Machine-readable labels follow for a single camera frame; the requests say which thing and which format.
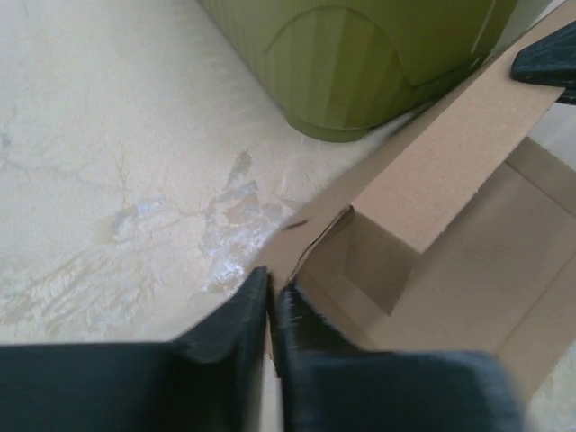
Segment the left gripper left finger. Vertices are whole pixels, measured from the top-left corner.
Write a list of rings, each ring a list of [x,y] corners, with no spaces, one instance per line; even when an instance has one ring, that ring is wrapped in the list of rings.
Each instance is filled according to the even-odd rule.
[[[258,430],[268,283],[164,342],[3,346],[2,430]]]

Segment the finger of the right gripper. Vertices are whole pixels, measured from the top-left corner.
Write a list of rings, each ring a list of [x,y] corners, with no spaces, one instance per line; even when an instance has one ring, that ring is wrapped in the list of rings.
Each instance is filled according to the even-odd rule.
[[[558,104],[575,103],[575,22],[522,49],[516,56],[510,78],[534,86],[563,88]]]

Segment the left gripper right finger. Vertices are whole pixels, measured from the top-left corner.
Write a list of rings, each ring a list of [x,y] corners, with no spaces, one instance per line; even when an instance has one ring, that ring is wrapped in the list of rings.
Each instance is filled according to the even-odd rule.
[[[371,351],[286,286],[274,306],[286,431],[522,431],[507,371],[478,351]]]

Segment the brown cardboard paper box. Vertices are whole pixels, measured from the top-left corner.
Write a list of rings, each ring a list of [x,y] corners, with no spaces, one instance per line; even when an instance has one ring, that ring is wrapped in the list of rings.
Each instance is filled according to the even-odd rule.
[[[475,349],[535,394],[575,339],[575,141],[561,89],[522,84],[520,56],[575,21],[558,4],[397,131],[260,252],[359,346]]]

